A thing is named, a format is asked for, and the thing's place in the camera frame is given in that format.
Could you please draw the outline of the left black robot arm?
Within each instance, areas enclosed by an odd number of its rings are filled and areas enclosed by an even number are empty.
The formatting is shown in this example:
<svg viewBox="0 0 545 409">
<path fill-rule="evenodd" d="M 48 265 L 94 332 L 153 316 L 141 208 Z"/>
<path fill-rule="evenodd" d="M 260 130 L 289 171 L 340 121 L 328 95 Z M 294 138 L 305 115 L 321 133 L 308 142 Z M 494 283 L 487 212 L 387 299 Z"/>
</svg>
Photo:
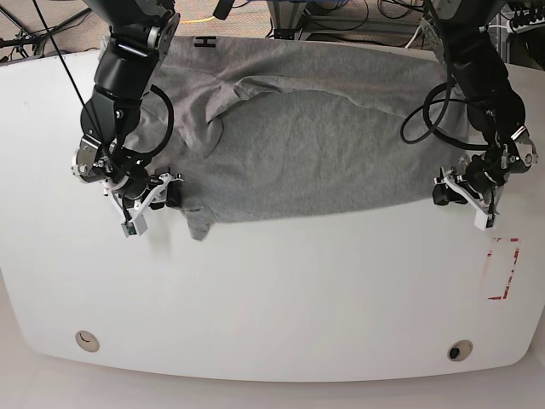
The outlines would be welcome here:
<svg viewBox="0 0 545 409">
<path fill-rule="evenodd" d="M 523 174 L 538 160 L 536 146 L 525 126 L 525 105 L 513 90 L 508 69 L 488 33 L 502 1 L 425 1 L 419 25 L 433 52 L 443 64 L 444 83 L 433 88 L 416 109 L 427 129 L 414 140 L 434 135 L 447 145 L 472 153 L 450 169 L 441 169 L 434 181 L 433 202 L 471 205 L 474 224 L 482 231 L 493 228 L 496 207 L 504 185 L 512 174 Z M 471 126 L 479 131 L 482 144 L 471 144 L 447 135 L 440 124 L 455 99 L 466 107 Z"/>
</svg>

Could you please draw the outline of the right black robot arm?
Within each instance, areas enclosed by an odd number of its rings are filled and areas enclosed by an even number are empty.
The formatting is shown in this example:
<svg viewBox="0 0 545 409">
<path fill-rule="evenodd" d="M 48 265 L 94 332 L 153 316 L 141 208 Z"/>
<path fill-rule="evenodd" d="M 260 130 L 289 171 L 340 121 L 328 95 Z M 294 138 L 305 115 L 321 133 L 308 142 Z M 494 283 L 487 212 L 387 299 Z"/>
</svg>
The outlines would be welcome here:
<svg viewBox="0 0 545 409">
<path fill-rule="evenodd" d="M 162 65 L 180 22 L 172 1 L 89 1 L 92 12 L 109 26 L 100 52 L 95 86 L 83 105 L 83 136 L 72 173 L 84 183 L 99 182 L 123 217 L 128 237 L 147 230 L 144 212 L 161 209 L 169 187 L 181 180 L 168 169 L 149 174 L 146 167 L 168 144 L 174 131 L 174 107 L 152 77 Z M 167 109 L 163 139 L 148 152 L 127 148 L 126 137 L 139 125 L 141 103 L 152 93 Z"/>
</svg>

